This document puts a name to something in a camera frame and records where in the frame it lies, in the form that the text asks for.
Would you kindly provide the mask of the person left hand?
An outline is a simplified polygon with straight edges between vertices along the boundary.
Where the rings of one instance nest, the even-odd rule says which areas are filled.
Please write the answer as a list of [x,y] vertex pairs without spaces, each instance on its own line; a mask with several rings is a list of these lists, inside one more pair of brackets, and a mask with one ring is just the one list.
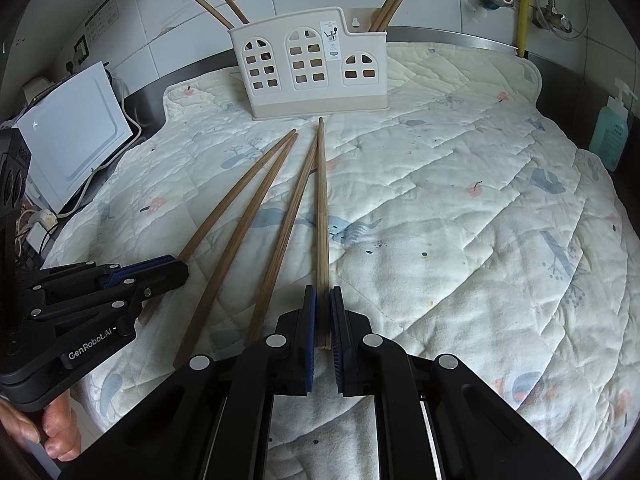
[[69,462],[81,453],[81,433],[71,398],[69,391],[58,396],[44,409],[38,424],[1,399],[1,425],[21,448],[26,448],[27,442],[39,443],[44,434],[43,446],[49,457]]

